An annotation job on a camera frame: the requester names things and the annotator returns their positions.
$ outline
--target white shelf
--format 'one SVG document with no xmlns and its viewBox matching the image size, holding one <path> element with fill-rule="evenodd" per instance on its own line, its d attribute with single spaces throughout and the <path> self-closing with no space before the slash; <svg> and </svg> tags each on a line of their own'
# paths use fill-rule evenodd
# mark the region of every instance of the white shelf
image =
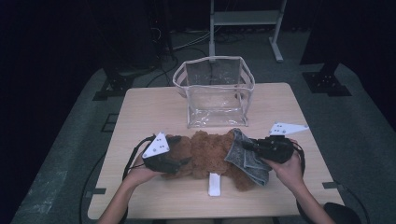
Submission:
<svg viewBox="0 0 396 224">
<path fill-rule="evenodd" d="M 276 24 L 279 10 L 215 12 L 214 25 Z"/>
</svg>

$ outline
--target person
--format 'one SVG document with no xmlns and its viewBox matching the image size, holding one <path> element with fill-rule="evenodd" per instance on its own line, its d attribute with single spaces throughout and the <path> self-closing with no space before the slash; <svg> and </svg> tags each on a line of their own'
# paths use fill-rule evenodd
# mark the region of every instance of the person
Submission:
<svg viewBox="0 0 396 224">
<path fill-rule="evenodd" d="M 288 161 L 282 164 L 274 161 L 268 161 L 266 159 L 263 160 L 274 169 L 277 178 L 279 178 L 279 180 L 292 192 L 306 215 L 314 223 L 335 223 L 305 185 L 300 156 L 296 151 L 294 151 Z M 127 209 L 128 202 L 134 193 L 134 190 L 139 185 L 149 181 L 152 177 L 161 174 L 160 172 L 151 171 L 149 168 L 141 164 L 144 164 L 142 154 L 136 158 L 134 162 L 135 168 L 131 169 L 129 174 L 122 181 L 110 204 L 99 218 L 98 223 L 119 223 Z"/>
</svg>

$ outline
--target transparent plastic container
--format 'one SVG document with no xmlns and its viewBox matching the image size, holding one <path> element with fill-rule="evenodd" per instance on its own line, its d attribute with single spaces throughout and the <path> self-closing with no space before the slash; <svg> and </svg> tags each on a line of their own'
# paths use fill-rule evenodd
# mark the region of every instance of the transparent plastic container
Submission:
<svg viewBox="0 0 396 224">
<path fill-rule="evenodd" d="M 188 127 L 248 126 L 254 77 L 241 57 L 184 62 L 173 82 L 188 102 Z"/>
</svg>

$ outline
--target white plastic piece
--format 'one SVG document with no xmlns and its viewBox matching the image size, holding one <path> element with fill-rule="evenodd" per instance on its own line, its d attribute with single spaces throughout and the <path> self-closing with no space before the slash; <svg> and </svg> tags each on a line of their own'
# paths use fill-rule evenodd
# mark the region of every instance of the white plastic piece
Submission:
<svg viewBox="0 0 396 224">
<path fill-rule="evenodd" d="M 154 141 L 143 154 L 143 158 L 153 157 L 169 151 L 169 145 L 163 132 L 158 133 Z"/>
<path fill-rule="evenodd" d="M 271 135 L 286 135 L 290 133 L 297 133 L 301 131 L 308 130 L 308 125 L 298 125 L 298 124 L 288 124 L 288 123 L 281 123 L 275 122 L 273 125 L 270 134 Z"/>
<path fill-rule="evenodd" d="M 209 196 L 217 197 L 220 195 L 221 195 L 220 175 L 210 173 L 210 175 L 209 175 Z"/>
</svg>

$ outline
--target teddy bear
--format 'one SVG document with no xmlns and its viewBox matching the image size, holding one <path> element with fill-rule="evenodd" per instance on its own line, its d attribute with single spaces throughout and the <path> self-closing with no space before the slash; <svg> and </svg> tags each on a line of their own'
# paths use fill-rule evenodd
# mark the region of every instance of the teddy bear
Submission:
<svg viewBox="0 0 396 224">
<path fill-rule="evenodd" d="M 226 161 L 230 149 L 235 144 L 235 130 L 226 134 L 196 132 L 191 138 L 181 136 L 177 142 L 169 143 L 168 159 L 182 161 L 190 158 L 176 174 L 163 174 L 166 179 L 192 175 L 194 178 L 208 178 L 210 173 L 230 177 L 240 191 L 253 189 L 257 184 L 241 167 Z"/>
</svg>

